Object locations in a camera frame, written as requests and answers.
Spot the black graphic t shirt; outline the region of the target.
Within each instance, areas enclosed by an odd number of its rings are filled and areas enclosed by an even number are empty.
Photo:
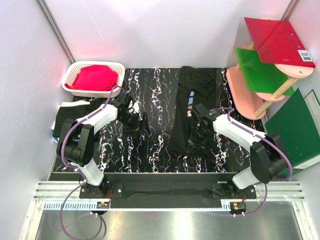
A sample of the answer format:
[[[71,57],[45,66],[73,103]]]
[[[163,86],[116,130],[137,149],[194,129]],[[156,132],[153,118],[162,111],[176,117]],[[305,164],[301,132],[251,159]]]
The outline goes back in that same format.
[[[202,104],[211,110],[217,107],[217,69],[183,66],[179,72],[175,97],[175,117],[168,142],[172,154],[205,158],[210,155],[213,142],[205,140],[202,146],[194,141],[199,120],[193,114]]]

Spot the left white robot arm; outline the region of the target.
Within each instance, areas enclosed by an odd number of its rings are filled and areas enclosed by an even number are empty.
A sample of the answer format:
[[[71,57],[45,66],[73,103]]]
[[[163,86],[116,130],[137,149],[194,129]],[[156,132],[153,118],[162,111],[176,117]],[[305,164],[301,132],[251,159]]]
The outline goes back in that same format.
[[[79,170],[85,183],[81,190],[97,198],[107,197],[111,190],[107,177],[93,159],[95,135],[114,121],[122,123],[123,132],[133,139],[139,139],[142,133],[151,133],[142,103],[122,92],[83,117],[66,119],[56,149],[67,167]]]

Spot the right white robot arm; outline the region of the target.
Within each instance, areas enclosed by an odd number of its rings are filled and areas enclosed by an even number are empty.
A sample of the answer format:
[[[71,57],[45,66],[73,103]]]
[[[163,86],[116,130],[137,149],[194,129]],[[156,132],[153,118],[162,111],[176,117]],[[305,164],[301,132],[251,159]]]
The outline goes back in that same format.
[[[191,115],[196,124],[188,139],[187,153],[206,153],[215,134],[223,135],[243,147],[250,156],[250,166],[236,173],[218,189],[212,189],[220,197],[242,198],[246,189],[254,184],[268,184],[293,167],[284,143],[277,133],[264,133],[250,128],[231,117],[233,108],[208,110],[203,104],[193,108]]]

